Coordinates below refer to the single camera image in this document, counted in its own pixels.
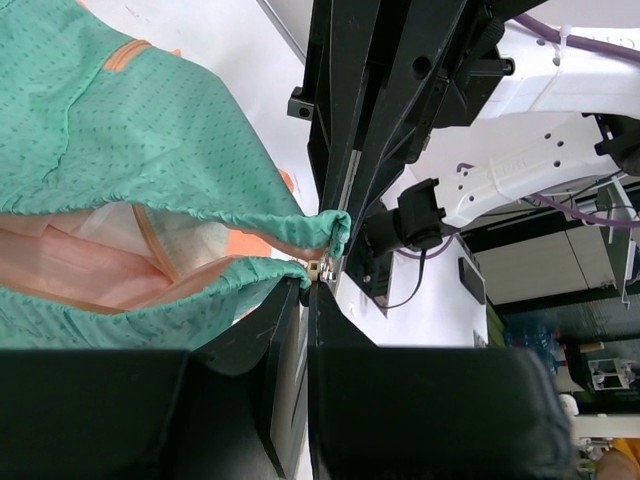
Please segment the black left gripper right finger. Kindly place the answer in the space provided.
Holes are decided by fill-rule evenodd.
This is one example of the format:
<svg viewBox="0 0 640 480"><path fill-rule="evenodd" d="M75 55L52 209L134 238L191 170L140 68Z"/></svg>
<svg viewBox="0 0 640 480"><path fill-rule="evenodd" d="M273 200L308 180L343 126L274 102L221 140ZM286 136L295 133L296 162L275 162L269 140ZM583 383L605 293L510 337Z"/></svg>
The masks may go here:
<svg viewBox="0 0 640 480"><path fill-rule="evenodd" d="M317 479L568 479L570 422L526 349L382 347L309 293L309 446Z"/></svg>

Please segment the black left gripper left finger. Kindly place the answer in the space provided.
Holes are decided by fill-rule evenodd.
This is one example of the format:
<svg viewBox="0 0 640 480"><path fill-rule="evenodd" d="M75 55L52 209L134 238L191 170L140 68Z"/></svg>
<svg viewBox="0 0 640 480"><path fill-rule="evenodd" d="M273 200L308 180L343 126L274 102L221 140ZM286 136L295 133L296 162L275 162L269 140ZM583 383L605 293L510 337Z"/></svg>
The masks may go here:
<svg viewBox="0 0 640 480"><path fill-rule="evenodd" d="M5 479L290 479L299 284L200 349L3 350Z"/></svg>

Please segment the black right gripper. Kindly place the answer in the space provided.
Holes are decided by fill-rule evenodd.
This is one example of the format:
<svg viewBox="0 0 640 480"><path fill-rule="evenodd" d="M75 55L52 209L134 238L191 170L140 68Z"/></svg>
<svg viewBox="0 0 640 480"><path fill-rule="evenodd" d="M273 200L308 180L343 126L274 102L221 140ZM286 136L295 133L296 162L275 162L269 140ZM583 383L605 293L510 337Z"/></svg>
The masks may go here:
<svg viewBox="0 0 640 480"><path fill-rule="evenodd" d="M431 131L467 126L514 70L511 1L317 1L291 116L310 122L322 210L365 214Z"/></svg>

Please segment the teal and orange jacket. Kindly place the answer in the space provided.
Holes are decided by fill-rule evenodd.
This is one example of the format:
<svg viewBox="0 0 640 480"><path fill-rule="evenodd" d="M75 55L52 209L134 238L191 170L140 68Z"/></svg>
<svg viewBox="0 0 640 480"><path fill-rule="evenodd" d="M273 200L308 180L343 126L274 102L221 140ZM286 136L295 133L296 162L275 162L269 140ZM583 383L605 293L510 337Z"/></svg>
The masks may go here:
<svg viewBox="0 0 640 480"><path fill-rule="evenodd" d="M339 257L215 68L294 64L248 3L1 5L1 344L195 349Z"/></svg>

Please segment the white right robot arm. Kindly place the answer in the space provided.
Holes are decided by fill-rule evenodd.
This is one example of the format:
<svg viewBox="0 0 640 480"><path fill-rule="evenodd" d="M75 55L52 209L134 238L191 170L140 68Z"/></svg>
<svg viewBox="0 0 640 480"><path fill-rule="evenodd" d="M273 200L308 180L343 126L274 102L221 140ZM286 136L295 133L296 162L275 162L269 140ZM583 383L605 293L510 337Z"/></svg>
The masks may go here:
<svg viewBox="0 0 640 480"><path fill-rule="evenodd" d="M290 115L310 121L322 210L376 254L426 250L511 202L639 168L639 33L551 27L528 1L317 1ZM443 149L435 179L374 203L436 129L513 120L497 155Z"/></svg>

